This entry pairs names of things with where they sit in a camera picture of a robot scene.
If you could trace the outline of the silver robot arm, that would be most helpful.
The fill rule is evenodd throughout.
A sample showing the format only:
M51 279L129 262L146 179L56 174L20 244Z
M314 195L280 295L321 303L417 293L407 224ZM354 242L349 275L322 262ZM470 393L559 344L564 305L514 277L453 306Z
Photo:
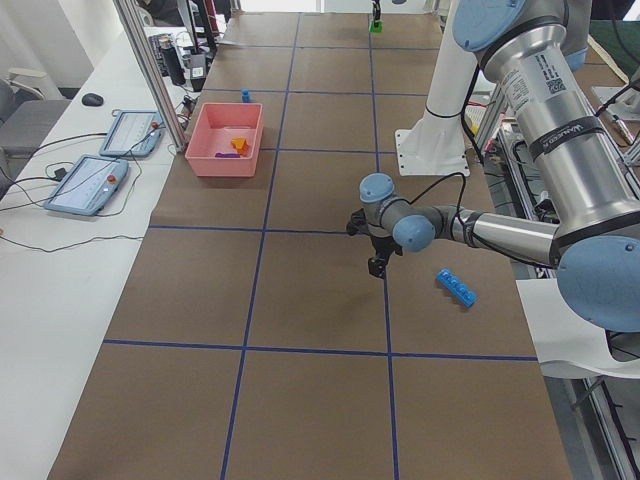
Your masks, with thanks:
M639 328L639 199L621 152L575 79L588 50L588 1L455 1L445 24L475 75L505 97L551 198L556 222L460 203L419 207L373 173L349 235L367 236L369 273L384 278L393 255L437 239L487 249L556 275L560 295L582 319L609 331Z

